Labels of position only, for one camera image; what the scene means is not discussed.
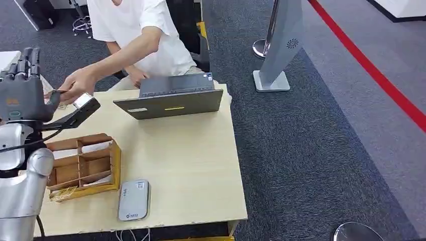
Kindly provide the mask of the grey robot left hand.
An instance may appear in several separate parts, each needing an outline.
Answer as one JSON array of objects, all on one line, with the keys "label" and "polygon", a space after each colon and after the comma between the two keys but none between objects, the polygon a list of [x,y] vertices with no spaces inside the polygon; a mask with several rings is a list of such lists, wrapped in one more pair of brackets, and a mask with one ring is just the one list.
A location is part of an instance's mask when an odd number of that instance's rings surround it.
[{"label": "grey robot left hand", "polygon": [[1,120],[49,122],[60,102],[52,90],[45,102],[40,74],[40,49],[26,48],[20,59],[1,71]]}]

